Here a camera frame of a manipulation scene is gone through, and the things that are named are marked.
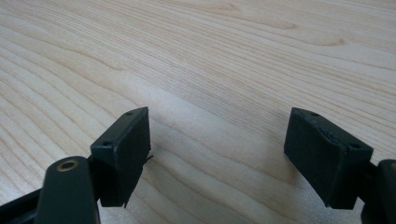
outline light wooden surface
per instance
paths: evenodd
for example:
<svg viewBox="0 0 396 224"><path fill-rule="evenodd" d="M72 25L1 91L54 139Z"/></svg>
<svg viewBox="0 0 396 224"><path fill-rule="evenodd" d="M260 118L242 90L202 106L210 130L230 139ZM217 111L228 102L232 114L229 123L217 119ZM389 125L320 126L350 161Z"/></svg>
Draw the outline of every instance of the light wooden surface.
<svg viewBox="0 0 396 224"><path fill-rule="evenodd" d="M360 223L283 154L292 106L396 158L392 0L1 1L0 203L147 105L154 159L103 223Z"/></svg>

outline black plastic bracket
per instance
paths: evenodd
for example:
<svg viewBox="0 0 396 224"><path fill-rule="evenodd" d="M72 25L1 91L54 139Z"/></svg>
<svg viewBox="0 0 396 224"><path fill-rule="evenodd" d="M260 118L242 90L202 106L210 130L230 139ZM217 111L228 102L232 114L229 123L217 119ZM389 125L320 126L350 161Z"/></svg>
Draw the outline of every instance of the black plastic bracket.
<svg viewBox="0 0 396 224"><path fill-rule="evenodd" d="M321 115L293 108L285 154L326 206L365 202L363 223L396 223L396 161L370 163L373 149Z"/></svg>
<svg viewBox="0 0 396 224"><path fill-rule="evenodd" d="M88 159L53 163L42 189L0 206L0 223L100 223L97 200L102 206L126 206L151 158L149 109L123 114L91 151Z"/></svg>

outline screw hole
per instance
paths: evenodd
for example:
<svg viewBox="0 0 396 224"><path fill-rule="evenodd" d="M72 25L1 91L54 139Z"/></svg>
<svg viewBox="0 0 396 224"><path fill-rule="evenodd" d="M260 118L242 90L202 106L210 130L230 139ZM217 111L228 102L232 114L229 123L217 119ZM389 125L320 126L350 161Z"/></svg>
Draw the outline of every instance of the screw hole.
<svg viewBox="0 0 396 224"><path fill-rule="evenodd" d="M64 161L61 164L58 165L58 171L59 172L65 172L69 170L73 170L78 166L78 162L75 160L70 160L70 161Z"/></svg>
<svg viewBox="0 0 396 224"><path fill-rule="evenodd" d="M356 143L349 143L349 146L353 147L353 148L361 148L361 145L356 144Z"/></svg>

